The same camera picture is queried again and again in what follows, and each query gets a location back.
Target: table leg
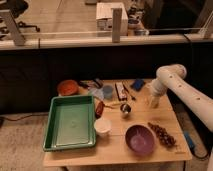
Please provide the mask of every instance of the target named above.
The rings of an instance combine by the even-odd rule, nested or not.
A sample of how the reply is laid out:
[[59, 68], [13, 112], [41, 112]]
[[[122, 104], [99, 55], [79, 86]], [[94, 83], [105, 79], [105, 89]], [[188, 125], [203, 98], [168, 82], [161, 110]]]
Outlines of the table leg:
[[61, 166], [60, 169], [61, 169], [61, 171], [69, 171], [69, 169], [67, 169], [66, 166]]

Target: plastic tray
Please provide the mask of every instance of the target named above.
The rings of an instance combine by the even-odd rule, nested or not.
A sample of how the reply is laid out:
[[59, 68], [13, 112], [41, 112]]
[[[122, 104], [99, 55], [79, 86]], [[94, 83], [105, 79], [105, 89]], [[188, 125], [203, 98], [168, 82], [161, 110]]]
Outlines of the plastic tray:
[[51, 101], [44, 151], [95, 145], [93, 96], [55, 97]]

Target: orange bowl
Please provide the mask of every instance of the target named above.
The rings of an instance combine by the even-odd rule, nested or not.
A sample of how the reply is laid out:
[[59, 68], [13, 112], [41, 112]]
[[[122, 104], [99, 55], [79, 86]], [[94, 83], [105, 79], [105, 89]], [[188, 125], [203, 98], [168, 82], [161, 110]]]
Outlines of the orange bowl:
[[65, 80], [57, 86], [58, 94], [61, 96], [69, 96], [78, 93], [78, 83], [74, 80]]

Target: glass wall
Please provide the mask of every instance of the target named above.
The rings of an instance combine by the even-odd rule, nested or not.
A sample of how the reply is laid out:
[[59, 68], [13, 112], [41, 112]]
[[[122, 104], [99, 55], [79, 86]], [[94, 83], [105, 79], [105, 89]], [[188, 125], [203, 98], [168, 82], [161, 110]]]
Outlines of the glass wall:
[[[112, 9], [122, 8], [121, 36], [198, 34], [213, 10], [212, 0], [0, 0], [10, 9], [26, 41], [93, 39], [112, 35]], [[0, 19], [2, 41], [11, 40]]]

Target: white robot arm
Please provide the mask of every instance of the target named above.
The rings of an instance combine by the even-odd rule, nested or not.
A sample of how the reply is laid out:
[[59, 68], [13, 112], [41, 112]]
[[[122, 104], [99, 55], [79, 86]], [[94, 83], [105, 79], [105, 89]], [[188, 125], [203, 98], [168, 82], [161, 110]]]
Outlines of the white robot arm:
[[[159, 98], [169, 88], [213, 132], [213, 100], [187, 84], [183, 80], [186, 73], [186, 68], [179, 64], [160, 67], [157, 70], [157, 78], [150, 83], [149, 105], [156, 107]], [[213, 170], [213, 155], [211, 155], [208, 165], [208, 171], [210, 170]]]

